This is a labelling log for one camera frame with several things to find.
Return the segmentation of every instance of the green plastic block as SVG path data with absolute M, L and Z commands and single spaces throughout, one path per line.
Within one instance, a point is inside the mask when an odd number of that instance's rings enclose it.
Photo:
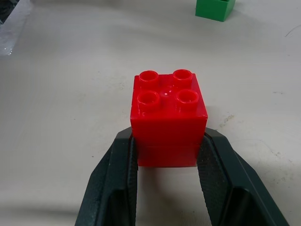
M 231 13 L 235 0 L 197 0 L 196 16 L 225 21 Z

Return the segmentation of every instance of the white table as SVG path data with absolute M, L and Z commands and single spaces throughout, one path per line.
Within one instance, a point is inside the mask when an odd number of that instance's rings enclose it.
M 207 126 L 300 225 L 301 1 L 241 0 L 224 23 L 195 4 L 34 2 L 0 58 L 0 225 L 73 225 L 92 170 L 130 126 L 134 75 L 178 68 L 198 75 Z M 136 219 L 209 226 L 197 169 L 139 169 Z

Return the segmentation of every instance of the red plastic block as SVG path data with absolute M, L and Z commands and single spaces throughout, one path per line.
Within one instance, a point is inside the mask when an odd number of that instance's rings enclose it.
M 135 76 L 131 109 L 139 166 L 194 166 L 207 122 L 195 74 Z

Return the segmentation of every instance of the plastic toy block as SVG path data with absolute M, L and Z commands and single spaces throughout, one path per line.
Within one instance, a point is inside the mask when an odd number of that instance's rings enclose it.
M 130 118 L 140 166 L 196 164 L 208 116 L 195 74 L 135 76 Z
M 225 21 L 231 13 L 235 0 L 197 0 L 196 16 Z

